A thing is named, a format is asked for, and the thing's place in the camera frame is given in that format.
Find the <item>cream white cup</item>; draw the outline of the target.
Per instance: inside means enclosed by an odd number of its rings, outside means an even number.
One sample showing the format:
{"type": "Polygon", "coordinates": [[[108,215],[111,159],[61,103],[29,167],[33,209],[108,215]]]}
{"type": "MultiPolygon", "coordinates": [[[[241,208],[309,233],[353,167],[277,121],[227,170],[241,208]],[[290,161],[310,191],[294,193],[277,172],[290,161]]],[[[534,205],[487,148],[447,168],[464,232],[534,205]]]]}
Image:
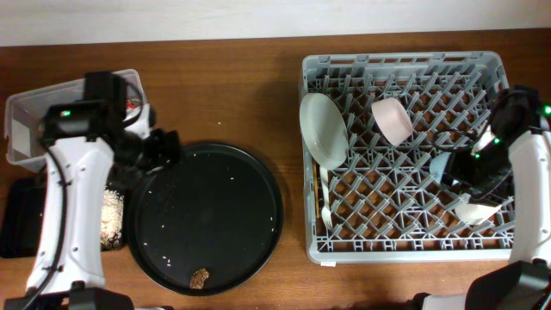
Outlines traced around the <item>cream white cup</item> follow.
{"type": "Polygon", "coordinates": [[[458,219],[470,226],[480,225],[496,214],[502,207],[501,204],[492,206],[488,204],[471,203],[470,198],[471,195],[467,193],[459,195],[459,202],[454,209],[458,219]]]}

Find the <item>light blue cup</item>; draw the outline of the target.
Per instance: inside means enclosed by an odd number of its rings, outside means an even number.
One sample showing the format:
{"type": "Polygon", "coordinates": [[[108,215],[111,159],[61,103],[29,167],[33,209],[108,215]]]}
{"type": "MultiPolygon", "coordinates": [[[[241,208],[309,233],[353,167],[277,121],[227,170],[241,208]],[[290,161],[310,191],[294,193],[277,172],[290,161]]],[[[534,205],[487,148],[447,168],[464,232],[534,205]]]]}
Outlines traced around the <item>light blue cup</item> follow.
{"type": "Polygon", "coordinates": [[[450,152],[443,152],[430,161],[430,174],[434,177],[437,184],[440,184],[443,179],[443,173],[450,155],[450,152]]]}

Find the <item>pink bowl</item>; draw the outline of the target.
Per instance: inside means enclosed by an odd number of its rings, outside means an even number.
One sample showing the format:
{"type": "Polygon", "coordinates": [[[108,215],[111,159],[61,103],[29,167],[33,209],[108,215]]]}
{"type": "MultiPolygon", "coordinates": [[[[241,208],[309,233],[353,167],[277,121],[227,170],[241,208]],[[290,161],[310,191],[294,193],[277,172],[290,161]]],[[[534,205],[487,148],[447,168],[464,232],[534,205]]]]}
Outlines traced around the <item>pink bowl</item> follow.
{"type": "Polygon", "coordinates": [[[393,146],[399,146],[412,135],[412,121],[398,99],[387,98],[374,102],[371,110],[377,126],[393,146]]]}

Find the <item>white plastic fork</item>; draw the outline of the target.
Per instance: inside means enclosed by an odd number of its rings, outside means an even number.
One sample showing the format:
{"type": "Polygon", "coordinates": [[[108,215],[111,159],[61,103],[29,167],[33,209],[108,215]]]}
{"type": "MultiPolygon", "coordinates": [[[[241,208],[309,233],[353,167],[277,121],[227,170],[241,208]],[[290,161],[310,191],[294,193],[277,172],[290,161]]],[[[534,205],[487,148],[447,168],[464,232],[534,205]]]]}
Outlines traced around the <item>white plastic fork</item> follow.
{"type": "Polygon", "coordinates": [[[324,205],[321,210],[321,218],[324,222],[325,228],[327,231],[333,229],[332,220],[331,220],[331,209],[330,209],[330,193],[329,193],[329,173],[328,170],[322,166],[319,167],[320,181],[322,187],[322,195],[324,205]]]}

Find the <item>grey plate with rice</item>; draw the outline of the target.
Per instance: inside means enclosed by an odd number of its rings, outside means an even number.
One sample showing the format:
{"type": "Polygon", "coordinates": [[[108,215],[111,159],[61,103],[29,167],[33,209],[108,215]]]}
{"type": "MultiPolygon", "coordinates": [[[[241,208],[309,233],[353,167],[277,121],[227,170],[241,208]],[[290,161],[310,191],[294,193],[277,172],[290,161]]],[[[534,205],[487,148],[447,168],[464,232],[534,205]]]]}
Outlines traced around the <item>grey plate with rice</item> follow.
{"type": "Polygon", "coordinates": [[[344,118],[330,97],[306,94],[300,102],[300,130],[307,150],[327,170],[335,170],[347,158],[348,133],[344,118]]]}

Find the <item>wooden chopstick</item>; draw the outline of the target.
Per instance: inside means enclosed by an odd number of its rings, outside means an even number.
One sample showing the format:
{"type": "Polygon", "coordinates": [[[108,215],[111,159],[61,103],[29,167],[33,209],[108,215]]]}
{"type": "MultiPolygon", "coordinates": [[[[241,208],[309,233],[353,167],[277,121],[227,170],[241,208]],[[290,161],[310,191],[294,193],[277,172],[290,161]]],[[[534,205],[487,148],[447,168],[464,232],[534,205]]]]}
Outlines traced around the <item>wooden chopstick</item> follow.
{"type": "Polygon", "coordinates": [[[313,159],[313,192],[314,192],[314,205],[316,211],[316,219],[319,219],[319,182],[318,182],[318,165],[315,159],[313,159]]]}

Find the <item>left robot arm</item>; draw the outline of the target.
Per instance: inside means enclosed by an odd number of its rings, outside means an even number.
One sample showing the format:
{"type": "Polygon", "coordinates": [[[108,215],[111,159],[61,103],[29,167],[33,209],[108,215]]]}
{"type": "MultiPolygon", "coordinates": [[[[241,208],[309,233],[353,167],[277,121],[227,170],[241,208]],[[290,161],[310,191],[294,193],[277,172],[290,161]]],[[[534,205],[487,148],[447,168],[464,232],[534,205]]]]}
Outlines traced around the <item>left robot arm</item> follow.
{"type": "Polygon", "coordinates": [[[26,292],[5,307],[132,308],[128,296],[105,287],[100,238],[108,176],[115,166],[150,174],[179,159],[178,135],[156,128],[138,72],[89,72],[10,96],[4,135],[9,163],[47,177],[26,292]]]}

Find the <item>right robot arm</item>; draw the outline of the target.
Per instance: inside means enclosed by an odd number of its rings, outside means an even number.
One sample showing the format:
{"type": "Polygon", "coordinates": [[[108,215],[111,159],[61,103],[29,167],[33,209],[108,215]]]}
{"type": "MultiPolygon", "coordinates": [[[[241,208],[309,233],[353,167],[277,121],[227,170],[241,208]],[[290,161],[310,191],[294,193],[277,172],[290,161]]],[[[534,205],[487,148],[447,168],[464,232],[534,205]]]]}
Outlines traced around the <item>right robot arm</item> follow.
{"type": "Polygon", "coordinates": [[[492,102],[470,144],[442,148],[430,173],[443,187],[461,186],[482,202],[507,179],[514,185],[515,227],[509,263],[483,275],[465,294],[416,294],[410,309],[548,309],[550,307],[550,106],[537,90],[513,86],[492,102]]]}

